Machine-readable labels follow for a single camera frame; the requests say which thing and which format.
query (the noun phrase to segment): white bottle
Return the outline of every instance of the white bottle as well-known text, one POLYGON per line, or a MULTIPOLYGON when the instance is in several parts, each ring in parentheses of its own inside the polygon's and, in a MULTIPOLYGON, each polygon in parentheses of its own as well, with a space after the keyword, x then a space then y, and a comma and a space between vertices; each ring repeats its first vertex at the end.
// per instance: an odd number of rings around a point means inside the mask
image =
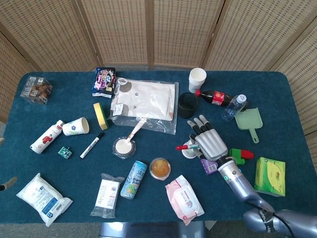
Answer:
POLYGON ((63 125, 64 123, 61 120, 56 122, 55 125, 52 125, 47 131, 43 133, 43 135, 40 136, 40 138, 30 145, 30 148, 35 153, 41 154, 43 150, 45 150, 46 147, 48 147, 48 145, 51 144, 59 134, 61 134, 63 125))
POLYGON ((226 107, 224 112, 221 114, 222 119, 230 121, 234 116, 240 112, 247 103, 247 97, 243 94, 235 96, 226 107))

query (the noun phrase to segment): green tissue box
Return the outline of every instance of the green tissue box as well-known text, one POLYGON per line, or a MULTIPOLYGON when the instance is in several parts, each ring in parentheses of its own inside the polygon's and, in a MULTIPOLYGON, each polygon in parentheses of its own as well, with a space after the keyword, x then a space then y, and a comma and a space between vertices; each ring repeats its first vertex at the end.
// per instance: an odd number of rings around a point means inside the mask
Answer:
POLYGON ((275 197, 285 196, 285 162, 260 157, 254 189, 275 197))

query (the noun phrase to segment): green dustpan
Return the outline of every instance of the green dustpan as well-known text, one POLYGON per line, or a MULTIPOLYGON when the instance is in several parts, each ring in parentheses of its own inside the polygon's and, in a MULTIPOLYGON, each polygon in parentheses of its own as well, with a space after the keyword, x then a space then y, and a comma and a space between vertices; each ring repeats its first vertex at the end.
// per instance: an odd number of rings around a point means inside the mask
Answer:
POLYGON ((246 109, 244 112, 239 112, 235 116, 237 125, 240 130, 249 130, 253 142, 258 143, 259 138, 256 129, 263 126, 263 122, 258 108, 246 109))

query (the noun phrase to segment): green dustpan handle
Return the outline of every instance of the green dustpan handle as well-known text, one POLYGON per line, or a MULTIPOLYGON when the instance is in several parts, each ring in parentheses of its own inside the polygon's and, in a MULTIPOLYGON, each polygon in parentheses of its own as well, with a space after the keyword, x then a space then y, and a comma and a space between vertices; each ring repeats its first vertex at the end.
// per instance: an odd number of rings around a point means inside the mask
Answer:
POLYGON ((253 142, 256 144, 259 143, 259 138, 258 138, 258 135, 256 133, 256 130, 254 128, 250 128, 249 131, 250 131, 250 134, 252 136, 253 142))

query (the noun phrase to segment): white paper cup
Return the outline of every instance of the white paper cup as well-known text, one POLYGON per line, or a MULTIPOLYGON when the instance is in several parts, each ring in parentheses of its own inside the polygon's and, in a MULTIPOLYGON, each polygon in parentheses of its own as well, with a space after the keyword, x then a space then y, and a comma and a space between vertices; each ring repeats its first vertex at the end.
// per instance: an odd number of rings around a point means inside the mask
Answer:
POLYGON ((196 90, 200 89, 202 84, 205 82, 207 77, 206 71, 202 68, 194 68, 189 73, 189 86, 188 90, 191 93, 195 93, 196 90))
MULTIPOLYGON (((192 145, 192 141, 187 141, 184 145, 192 145)), ((189 150, 182 150, 183 156, 185 156, 187 159, 194 159, 196 157, 196 154, 193 149, 189 150)))
POLYGON ((64 135, 79 135, 89 132, 89 124, 86 118, 79 118, 63 125, 64 135))

